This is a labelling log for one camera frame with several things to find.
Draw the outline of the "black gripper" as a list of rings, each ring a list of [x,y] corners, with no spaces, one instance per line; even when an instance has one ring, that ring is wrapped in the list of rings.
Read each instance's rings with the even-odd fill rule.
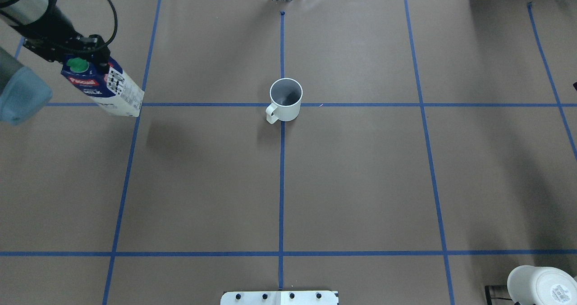
[[[109,62],[110,49],[100,35],[77,32],[59,8],[49,8],[38,20],[23,26],[23,36],[48,61],[81,57],[95,65]]]

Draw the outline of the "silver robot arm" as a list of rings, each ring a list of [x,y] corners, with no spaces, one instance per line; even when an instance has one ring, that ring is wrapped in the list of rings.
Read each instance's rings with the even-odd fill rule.
[[[1,50],[1,121],[17,126],[39,112],[52,98],[49,85],[25,66],[17,55],[22,48],[50,63],[70,57],[88,61],[97,70],[109,71],[109,44],[117,36],[118,16],[111,0],[114,28],[108,40],[84,36],[57,6],[58,0],[0,0],[1,20],[21,39],[16,53]]]

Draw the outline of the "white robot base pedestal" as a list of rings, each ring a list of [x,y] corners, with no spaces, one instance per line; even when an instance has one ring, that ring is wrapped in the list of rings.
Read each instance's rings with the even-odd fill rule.
[[[338,305],[336,291],[247,291],[226,292],[221,305]]]

